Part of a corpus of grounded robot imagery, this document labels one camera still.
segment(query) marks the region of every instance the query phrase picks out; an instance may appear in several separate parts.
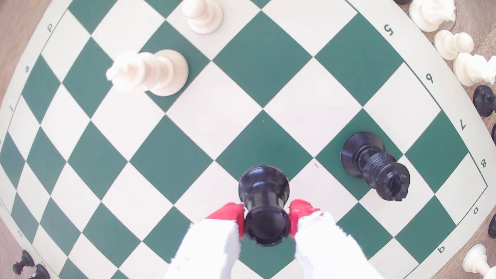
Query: green square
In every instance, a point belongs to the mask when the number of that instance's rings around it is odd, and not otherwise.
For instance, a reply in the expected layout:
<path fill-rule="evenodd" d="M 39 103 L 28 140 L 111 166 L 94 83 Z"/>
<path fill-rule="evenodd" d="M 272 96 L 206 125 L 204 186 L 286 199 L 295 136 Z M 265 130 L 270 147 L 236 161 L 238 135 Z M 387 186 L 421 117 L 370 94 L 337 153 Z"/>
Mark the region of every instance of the green square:
<path fill-rule="evenodd" d="M 396 235 L 418 263 L 423 262 L 456 225 L 436 196 Z"/>
<path fill-rule="evenodd" d="M 267 3 L 270 2 L 270 0 L 251 0 L 255 5 L 257 5 L 259 8 L 263 8 Z"/>
<path fill-rule="evenodd" d="M 310 58 L 279 25 L 259 12 L 213 61 L 264 107 Z"/>
<path fill-rule="evenodd" d="M 22 236 L 33 244 L 34 236 L 38 230 L 38 221 L 35 219 L 19 194 L 15 194 L 14 206 L 12 207 L 12 219 L 21 230 Z"/>
<path fill-rule="evenodd" d="M 405 155 L 435 193 L 467 153 L 467 146 L 441 111 Z"/>
<path fill-rule="evenodd" d="M 353 236 L 367 259 L 393 238 L 361 204 L 356 204 L 336 224 Z"/>
<path fill-rule="evenodd" d="M 169 14 L 179 6 L 181 0 L 145 0 L 150 6 L 152 6 L 157 12 L 159 12 L 163 17 L 168 17 Z"/>
<path fill-rule="evenodd" d="M 73 0 L 69 11 L 91 34 L 117 0 Z"/>
<path fill-rule="evenodd" d="M 212 163 L 212 159 L 164 116 L 130 162 L 175 203 Z"/>
<path fill-rule="evenodd" d="M 169 1 L 160 0 L 160 3 L 169 5 Z M 189 69 L 186 84 L 181 90 L 179 90 L 178 93 L 172 96 L 160 97 L 152 94 L 150 91 L 146 92 L 148 96 L 150 96 L 150 98 L 152 98 L 155 103 L 162 108 L 162 110 L 167 112 L 186 87 L 188 87 L 193 79 L 209 63 L 209 59 L 166 21 L 162 23 L 150 40 L 148 40 L 145 46 L 141 49 L 141 52 L 146 51 L 155 53 L 162 49 L 172 49 L 180 52 L 186 58 Z"/>
<path fill-rule="evenodd" d="M 0 165 L 16 189 L 17 184 L 19 184 L 19 178 L 21 178 L 22 169 L 24 168 L 24 162 L 24 158 L 7 132 L 0 151 Z"/>
<path fill-rule="evenodd" d="M 65 261 L 65 264 L 59 274 L 60 279 L 88 279 L 86 275 L 77 268 L 70 259 Z"/>
<path fill-rule="evenodd" d="M 103 204 L 98 206 L 83 234 L 116 267 L 120 267 L 140 243 Z"/>
<path fill-rule="evenodd" d="M 90 118 L 112 87 L 105 76 L 112 64 L 112 59 L 90 38 L 63 80 Z"/>
<path fill-rule="evenodd" d="M 127 164 L 93 122 L 86 127 L 68 162 L 99 199 Z"/>
<path fill-rule="evenodd" d="M 348 22 L 315 58 L 362 106 L 403 63 L 361 14 Z"/>
<path fill-rule="evenodd" d="M 290 237 L 273 247 L 261 247 L 244 237 L 240 261 L 264 279 L 270 279 L 295 259 L 295 241 Z"/>
<path fill-rule="evenodd" d="M 172 207 L 143 242 L 164 261 L 170 263 L 190 224 L 191 221 L 187 217 Z"/>
<path fill-rule="evenodd" d="M 22 89 L 22 96 L 39 123 L 60 86 L 60 81 L 40 55 Z"/>
<path fill-rule="evenodd" d="M 120 270 L 117 270 L 110 279 L 128 279 Z"/>
<path fill-rule="evenodd" d="M 387 152 L 397 160 L 403 155 L 393 141 L 365 110 L 361 110 L 324 149 L 315 157 L 357 200 L 371 189 L 362 178 L 351 176 L 341 163 L 341 148 L 346 140 L 360 132 L 370 132 L 384 143 Z"/>
<path fill-rule="evenodd" d="M 52 198 L 48 201 L 40 224 L 60 249 L 69 255 L 81 232 L 65 216 Z"/>
<path fill-rule="evenodd" d="M 311 159 L 312 156 L 262 110 L 220 154 L 217 162 L 236 179 L 254 166 L 271 165 L 291 180 Z"/>
<path fill-rule="evenodd" d="M 43 187 L 51 194 L 65 165 L 65 160 L 41 128 L 34 138 L 27 162 Z"/>

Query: white square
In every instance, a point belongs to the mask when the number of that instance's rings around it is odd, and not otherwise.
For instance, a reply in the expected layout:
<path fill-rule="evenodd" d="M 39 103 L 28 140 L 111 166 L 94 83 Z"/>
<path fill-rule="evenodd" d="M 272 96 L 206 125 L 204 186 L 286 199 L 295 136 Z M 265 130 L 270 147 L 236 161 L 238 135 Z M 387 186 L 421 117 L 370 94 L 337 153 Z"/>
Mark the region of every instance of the white square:
<path fill-rule="evenodd" d="M 175 207 L 188 219 L 196 222 L 228 202 L 240 202 L 238 181 L 213 161 L 179 198 Z"/>
<path fill-rule="evenodd" d="M 250 0 L 213 0 L 219 3 L 224 18 L 217 30 L 210 34 L 198 34 L 187 23 L 182 5 L 167 17 L 167 21 L 176 28 L 188 41 L 198 48 L 210 60 L 217 54 L 260 12 Z"/>
<path fill-rule="evenodd" d="M 129 279 L 162 279 L 169 264 L 141 242 L 119 269 Z"/>
<path fill-rule="evenodd" d="M 164 115 L 145 92 L 112 87 L 91 121 L 129 161 Z"/>
<path fill-rule="evenodd" d="M 116 178 L 102 203 L 140 240 L 172 208 L 172 203 L 130 163 Z"/>
<path fill-rule="evenodd" d="M 313 157 L 362 109 L 312 58 L 264 110 Z"/>
<path fill-rule="evenodd" d="M 17 185 L 17 193 L 31 214 L 40 222 L 50 199 L 50 194 L 45 190 L 45 187 L 43 187 L 28 164 L 24 164 L 22 169 L 19 184 Z"/>
<path fill-rule="evenodd" d="M 167 116 L 215 160 L 261 110 L 211 62 L 170 107 Z"/>
<path fill-rule="evenodd" d="M 145 0 L 118 0 L 92 37 L 115 60 L 123 52 L 141 50 L 164 20 Z"/>
<path fill-rule="evenodd" d="M 90 38 L 90 33 L 69 11 L 60 19 L 41 55 L 62 82 Z"/>
<path fill-rule="evenodd" d="M 242 261 L 237 260 L 234 263 L 233 270 L 231 271 L 232 279 L 262 279 L 251 268 L 247 267 Z"/>
<path fill-rule="evenodd" d="M 89 117 L 61 84 L 41 122 L 41 127 L 67 161 L 89 122 Z"/>
<path fill-rule="evenodd" d="M 398 234 L 434 196 L 429 185 L 405 156 L 398 162 L 405 165 L 410 172 L 410 186 L 406 198 L 400 202 L 386 201 L 376 190 L 371 189 L 360 200 L 363 207 L 392 236 Z"/>
<path fill-rule="evenodd" d="M 402 153 L 406 153 L 441 111 L 404 63 L 364 109 Z"/>
<path fill-rule="evenodd" d="M 14 185 L 8 178 L 7 174 L 0 166 L 0 199 L 9 213 L 12 213 L 14 206 L 15 193 L 17 193 Z"/>
<path fill-rule="evenodd" d="M 117 268 L 81 233 L 69 259 L 88 279 L 110 279 Z"/>
<path fill-rule="evenodd" d="M 345 0 L 272 0 L 262 10 L 312 56 L 357 14 Z"/>
<path fill-rule="evenodd" d="M 299 278 L 303 279 L 303 268 L 298 260 L 294 259 L 287 266 L 281 269 L 276 275 L 271 279 L 287 279 L 287 278 Z"/>
<path fill-rule="evenodd" d="M 484 189 L 486 183 L 467 154 L 435 195 L 453 222 L 458 224 Z"/>
<path fill-rule="evenodd" d="M 36 231 L 33 247 L 43 260 L 50 265 L 50 268 L 59 275 L 67 256 L 41 226 L 38 226 Z"/>
<path fill-rule="evenodd" d="M 68 163 L 55 184 L 52 199 L 81 232 L 100 205 L 97 196 Z"/>
<path fill-rule="evenodd" d="M 403 279 L 419 264 L 395 238 L 382 247 L 369 263 L 388 279 Z"/>
<path fill-rule="evenodd" d="M 39 128 L 40 124 L 38 120 L 36 120 L 24 97 L 20 96 L 19 102 L 15 107 L 14 115 L 10 120 L 8 133 L 22 157 L 24 157 L 24 160 L 28 158 L 29 151 L 31 150 L 31 146 L 33 146 L 34 138 Z"/>
<path fill-rule="evenodd" d="M 352 207 L 357 199 L 339 183 L 317 160 L 312 159 L 289 183 L 290 201 L 303 199 L 322 211 L 331 213 L 337 222 Z"/>

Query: white chess piece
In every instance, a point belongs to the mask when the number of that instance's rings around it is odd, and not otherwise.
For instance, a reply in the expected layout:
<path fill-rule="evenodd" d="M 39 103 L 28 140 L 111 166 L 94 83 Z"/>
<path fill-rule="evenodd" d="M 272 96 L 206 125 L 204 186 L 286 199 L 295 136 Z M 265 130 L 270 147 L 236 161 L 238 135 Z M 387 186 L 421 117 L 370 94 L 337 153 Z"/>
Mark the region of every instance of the white chess piece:
<path fill-rule="evenodd" d="M 194 32 L 208 34 L 219 28 L 224 14 L 215 0 L 184 0 L 183 14 Z"/>
<path fill-rule="evenodd" d="M 453 73 L 464 86 L 472 86 L 482 80 L 495 83 L 496 56 L 489 62 L 483 56 L 460 53 L 453 61 Z"/>
<path fill-rule="evenodd" d="M 121 91 L 150 90 L 158 96 L 177 93 L 186 83 L 188 65 L 175 50 L 126 52 L 117 57 L 107 70 L 107 79 Z"/>
<path fill-rule="evenodd" d="M 474 40 L 464 32 L 453 35 L 448 30 L 441 30 L 434 36 L 434 47 L 445 60 L 451 61 L 458 53 L 472 52 Z"/>
<path fill-rule="evenodd" d="M 443 21 L 455 21 L 454 0 L 413 0 L 408 7 L 412 21 L 425 32 L 436 31 Z"/>
<path fill-rule="evenodd" d="M 489 267 L 486 248 L 480 243 L 465 254 L 462 267 L 466 272 L 480 273 L 484 279 L 496 279 L 496 267 Z"/>

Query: black chess piece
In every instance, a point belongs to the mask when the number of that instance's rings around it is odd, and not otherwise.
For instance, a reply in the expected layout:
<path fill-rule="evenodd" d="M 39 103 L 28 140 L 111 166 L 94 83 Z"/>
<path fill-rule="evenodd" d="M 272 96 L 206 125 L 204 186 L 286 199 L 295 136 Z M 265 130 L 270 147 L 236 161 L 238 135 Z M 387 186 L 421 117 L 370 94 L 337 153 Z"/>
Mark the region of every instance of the black chess piece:
<path fill-rule="evenodd" d="M 290 220 L 283 210 L 289 198 L 286 175 L 272 166 L 257 166 L 245 172 L 239 183 L 240 200 L 248 209 L 245 233 L 263 247 L 275 246 L 288 237 Z"/>
<path fill-rule="evenodd" d="M 474 91 L 474 105 L 480 116 L 489 116 L 496 109 L 495 95 L 487 85 L 479 85 Z"/>
<path fill-rule="evenodd" d="M 489 223 L 488 234 L 491 238 L 496 239 L 496 214 L 493 216 L 491 222 Z"/>
<path fill-rule="evenodd" d="M 382 141 L 372 133 L 349 137 L 341 149 L 341 163 L 349 174 L 364 178 L 385 200 L 401 201 L 408 194 L 408 169 L 385 152 Z"/>
<path fill-rule="evenodd" d="M 37 264 L 36 273 L 30 279 L 50 279 L 50 274 L 44 266 Z"/>
<path fill-rule="evenodd" d="M 404 5 L 410 3 L 412 0 L 394 0 L 398 5 Z"/>
<path fill-rule="evenodd" d="M 12 266 L 12 269 L 14 270 L 14 273 L 17 275 L 21 275 L 22 269 L 25 267 L 33 267 L 34 266 L 34 261 L 31 255 L 28 253 L 26 250 L 22 250 L 22 256 L 21 256 L 21 261 L 18 263 L 15 263 Z"/>
<path fill-rule="evenodd" d="M 491 131 L 491 137 L 493 138 L 493 142 L 496 144 L 496 124 L 493 126 L 493 130 Z"/>

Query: captured chess piece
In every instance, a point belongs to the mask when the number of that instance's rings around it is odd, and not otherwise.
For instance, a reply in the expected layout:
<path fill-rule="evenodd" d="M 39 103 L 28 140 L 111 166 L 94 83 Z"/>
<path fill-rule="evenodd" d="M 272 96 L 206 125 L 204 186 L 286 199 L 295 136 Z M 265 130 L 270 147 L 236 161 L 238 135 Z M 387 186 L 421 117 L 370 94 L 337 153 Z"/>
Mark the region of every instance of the captured chess piece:
<path fill-rule="evenodd" d="M 341 163 L 349 174 L 364 178 L 387 201 L 401 201 L 408 194 L 408 169 L 385 152 L 382 141 L 372 133 L 349 137 L 341 149 Z"/>
<path fill-rule="evenodd" d="M 248 209 L 245 233 L 263 247 L 275 246 L 289 235 L 291 225 L 284 204 L 289 198 L 286 175 L 272 166 L 257 166 L 245 172 L 239 183 L 241 202 Z"/>
<path fill-rule="evenodd" d="M 496 267 L 490 267 L 486 256 L 486 247 L 476 244 L 465 254 L 462 267 L 465 272 L 480 273 L 484 279 L 496 279 Z"/>
<path fill-rule="evenodd" d="M 190 28 L 199 34 L 208 34 L 219 28 L 224 14 L 216 0 L 184 0 L 183 14 Z"/>
<path fill-rule="evenodd" d="M 150 90 L 157 96 L 176 94 L 186 84 L 188 65 L 175 50 L 126 52 L 107 70 L 107 79 L 120 91 Z"/>
<path fill-rule="evenodd" d="M 464 86 L 472 86 L 477 82 L 495 83 L 496 56 L 489 61 L 480 55 L 460 53 L 453 61 L 453 73 Z"/>
<path fill-rule="evenodd" d="M 412 21 L 424 32 L 436 31 L 443 21 L 455 21 L 453 0 L 413 0 L 408 7 Z"/>
<path fill-rule="evenodd" d="M 491 219 L 491 222 L 489 222 L 488 234 L 491 238 L 496 239 L 496 214 Z"/>
<path fill-rule="evenodd" d="M 465 33 L 452 34 L 441 30 L 434 36 L 434 47 L 448 61 L 454 60 L 459 53 L 470 53 L 474 50 L 474 40 Z"/>
<path fill-rule="evenodd" d="M 22 269 L 25 267 L 33 267 L 34 266 L 34 261 L 31 255 L 28 253 L 26 250 L 22 250 L 22 256 L 21 256 L 21 261 L 18 263 L 15 263 L 12 266 L 12 269 L 14 269 L 14 273 L 17 275 L 21 275 Z"/>
<path fill-rule="evenodd" d="M 473 100 L 480 116 L 489 116 L 496 109 L 495 95 L 487 85 L 479 85 L 475 88 Z"/>
<path fill-rule="evenodd" d="M 44 266 L 37 264 L 36 273 L 30 279 L 50 279 L 50 274 Z"/>
<path fill-rule="evenodd" d="M 410 3 L 412 0 L 394 0 L 398 5 L 404 5 Z"/>

